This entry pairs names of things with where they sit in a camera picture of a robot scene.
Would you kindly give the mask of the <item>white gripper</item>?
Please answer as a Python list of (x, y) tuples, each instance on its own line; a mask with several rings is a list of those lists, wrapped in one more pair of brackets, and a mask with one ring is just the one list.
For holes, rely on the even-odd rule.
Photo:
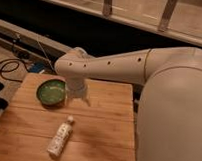
[(67, 78), (65, 82), (66, 91), (69, 98), (84, 98), (84, 102), (87, 104), (87, 106), (91, 106), (90, 99), (85, 97), (87, 87), (83, 78)]

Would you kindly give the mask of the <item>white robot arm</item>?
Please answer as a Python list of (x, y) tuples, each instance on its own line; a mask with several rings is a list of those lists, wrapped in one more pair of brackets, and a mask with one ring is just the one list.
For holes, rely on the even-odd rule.
[(167, 47), (94, 58), (79, 47), (55, 61), (69, 99), (86, 79), (140, 84), (136, 161), (202, 161), (202, 49)]

